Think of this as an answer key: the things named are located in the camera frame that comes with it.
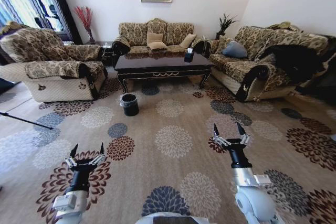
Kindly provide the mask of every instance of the armchair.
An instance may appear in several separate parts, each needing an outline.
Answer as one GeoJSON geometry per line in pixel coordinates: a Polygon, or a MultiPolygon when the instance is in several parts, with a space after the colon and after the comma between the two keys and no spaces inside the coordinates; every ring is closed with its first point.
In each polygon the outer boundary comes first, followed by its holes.
{"type": "Polygon", "coordinates": [[[2,32],[0,46],[14,60],[0,78],[22,81],[37,102],[96,100],[107,78],[98,45],[64,46],[51,29],[2,32]]]}

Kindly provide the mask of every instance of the tripod leg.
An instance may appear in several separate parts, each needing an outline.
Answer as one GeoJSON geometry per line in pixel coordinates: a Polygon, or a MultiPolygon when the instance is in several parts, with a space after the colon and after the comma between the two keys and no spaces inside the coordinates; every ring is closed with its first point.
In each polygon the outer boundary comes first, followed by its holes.
{"type": "Polygon", "coordinates": [[[44,128],[50,129],[50,130],[53,129],[53,127],[48,127],[48,126],[45,126],[45,125],[42,125],[42,124],[39,124],[39,123],[34,123],[34,122],[31,122],[31,121],[27,121],[27,120],[22,119],[22,118],[17,118],[16,116],[9,115],[8,113],[2,113],[2,112],[0,112],[0,115],[7,116],[9,118],[14,118],[14,119],[26,122],[26,123],[31,123],[31,124],[34,124],[34,125],[37,125],[37,126],[41,126],[41,127],[44,127],[44,128]]]}

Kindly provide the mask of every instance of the gray pillow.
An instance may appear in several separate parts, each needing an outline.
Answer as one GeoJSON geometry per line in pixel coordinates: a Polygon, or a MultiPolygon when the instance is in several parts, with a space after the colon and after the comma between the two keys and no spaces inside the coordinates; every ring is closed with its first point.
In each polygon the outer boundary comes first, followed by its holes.
{"type": "Polygon", "coordinates": [[[231,41],[228,43],[226,48],[222,50],[222,54],[238,59],[247,57],[247,51],[245,47],[236,41],[231,41]]]}

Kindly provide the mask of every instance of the vase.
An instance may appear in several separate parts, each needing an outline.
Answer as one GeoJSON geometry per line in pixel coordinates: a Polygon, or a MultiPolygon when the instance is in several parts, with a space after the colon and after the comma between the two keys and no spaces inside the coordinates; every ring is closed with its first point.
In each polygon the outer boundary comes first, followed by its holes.
{"type": "Polygon", "coordinates": [[[96,41],[92,36],[91,28],[86,29],[86,32],[88,33],[88,36],[89,36],[89,42],[88,43],[89,44],[95,44],[96,41]]]}
{"type": "Polygon", "coordinates": [[[219,39],[219,36],[220,36],[220,35],[224,36],[225,33],[221,33],[221,32],[219,31],[218,33],[216,33],[216,39],[219,39]]]}

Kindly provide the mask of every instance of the carpet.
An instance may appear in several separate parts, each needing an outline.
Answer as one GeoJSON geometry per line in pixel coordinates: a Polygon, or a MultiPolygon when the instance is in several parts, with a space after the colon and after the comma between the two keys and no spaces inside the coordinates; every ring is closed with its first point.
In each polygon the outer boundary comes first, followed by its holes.
{"type": "Polygon", "coordinates": [[[238,121],[285,223],[336,223],[336,109],[300,95],[240,103],[214,79],[203,90],[199,81],[130,81],[134,117],[119,106],[114,72],[97,101],[37,103],[23,83],[0,95],[2,111],[54,127],[0,117],[1,222],[55,223],[53,200],[72,179],[64,157],[76,143],[76,159],[93,157],[103,142],[107,159],[90,175],[83,223],[135,223],[158,211],[246,223],[230,156],[211,139],[214,123],[221,136],[238,137],[238,121]]]}

